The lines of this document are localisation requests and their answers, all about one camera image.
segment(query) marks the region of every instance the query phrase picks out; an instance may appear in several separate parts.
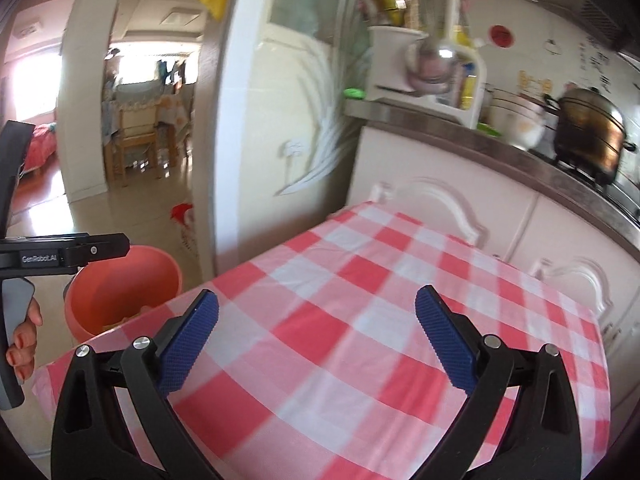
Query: wall outlet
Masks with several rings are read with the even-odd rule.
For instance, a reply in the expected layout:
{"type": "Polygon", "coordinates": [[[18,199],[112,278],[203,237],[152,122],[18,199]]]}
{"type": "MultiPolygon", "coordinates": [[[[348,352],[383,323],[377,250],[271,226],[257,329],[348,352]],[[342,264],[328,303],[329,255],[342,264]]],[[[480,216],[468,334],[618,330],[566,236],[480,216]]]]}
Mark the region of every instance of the wall outlet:
{"type": "Polygon", "coordinates": [[[292,139],[284,143],[282,147],[283,156],[302,156],[308,151],[306,142],[302,139],[292,139]]]}

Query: red sticker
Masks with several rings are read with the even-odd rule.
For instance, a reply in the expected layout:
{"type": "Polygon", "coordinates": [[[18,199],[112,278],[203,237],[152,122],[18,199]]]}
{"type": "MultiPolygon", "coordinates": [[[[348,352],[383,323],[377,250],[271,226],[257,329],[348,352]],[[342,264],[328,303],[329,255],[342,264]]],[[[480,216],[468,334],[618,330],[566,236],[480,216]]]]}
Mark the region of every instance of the red sticker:
{"type": "Polygon", "coordinates": [[[503,25],[494,25],[489,29],[489,37],[491,41],[501,48],[509,48],[513,46],[513,34],[503,25]]]}

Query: countertop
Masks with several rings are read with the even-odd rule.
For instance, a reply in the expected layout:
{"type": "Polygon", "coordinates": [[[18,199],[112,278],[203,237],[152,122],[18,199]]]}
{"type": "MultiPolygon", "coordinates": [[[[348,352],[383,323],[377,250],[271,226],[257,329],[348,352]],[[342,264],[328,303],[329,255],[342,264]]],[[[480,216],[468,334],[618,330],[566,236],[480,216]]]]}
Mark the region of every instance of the countertop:
{"type": "Polygon", "coordinates": [[[501,140],[436,116],[372,101],[347,100],[344,112],[368,125],[482,164],[558,202],[640,262],[640,228],[574,177],[501,140]]]}

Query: finger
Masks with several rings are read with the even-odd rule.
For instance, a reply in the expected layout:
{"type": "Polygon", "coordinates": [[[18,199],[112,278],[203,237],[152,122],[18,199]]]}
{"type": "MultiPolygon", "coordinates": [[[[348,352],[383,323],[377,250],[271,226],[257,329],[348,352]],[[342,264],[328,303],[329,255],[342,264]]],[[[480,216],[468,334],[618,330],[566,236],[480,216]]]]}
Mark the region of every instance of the finger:
{"type": "Polygon", "coordinates": [[[18,349],[12,346],[6,351],[6,360],[12,367],[28,365],[33,361],[36,345],[18,349]]]}
{"type": "Polygon", "coordinates": [[[14,345],[19,350],[36,344],[36,326],[31,319],[27,319],[24,323],[20,323],[14,330],[14,345]]]}
{"type": "Polygon", "coordinates": [[[27,309],[27,318],[31,319],[35,326],[42,326],[42,313],[40,312],[40,304],[35,298],[31,298],[31,303],[27,309]]]}
{"type": "Polygon", "coordinates": [[[31,361],[31,363],[27,365],[18,366],[15,369],[15,374],[21,381],[26,381],[29,377],[33,375],[34,368],[35,368],[35,363],[34,361],[31,361]]]}

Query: silver bolt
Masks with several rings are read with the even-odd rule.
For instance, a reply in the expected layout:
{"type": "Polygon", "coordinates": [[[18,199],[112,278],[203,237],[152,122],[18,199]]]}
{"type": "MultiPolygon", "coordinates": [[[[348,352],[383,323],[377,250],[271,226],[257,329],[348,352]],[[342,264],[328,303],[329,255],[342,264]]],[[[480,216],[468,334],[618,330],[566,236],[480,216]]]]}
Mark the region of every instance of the silver bolt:
{"type": "Polygon", "coordinates": [[[89,345],[82,345],[82,346],[79,346],[79,347],[76,349],[76,355],[77,355],[78,357],[84,357],[85,355],[87,355],[87,354],[89,353],[89,351],[90,351],[90,350],[91,350],[91,349],[89,348],[89,345]]]}
{"type": "Polygon", "coordinates": [[[560,351],[558,347],[552,343],[545,345],[545,351],[546,353],[548,353],[549,355],[552,355],[553,357],[558,357],[560,355],[560,351]]]}
{"type": "Polygon", "coordinates": [[[497,335],[488,335],[484,338],[484,344],[489,348],[500,348],[502,341],[497,335]]]}
{"type": "Polygon", "coordinates": [[[149,343],[151,343],[151,339],[143,335],[133,342],[133,348],[135,348],[136,350],[142,350],[148,347],[149,343]]]}

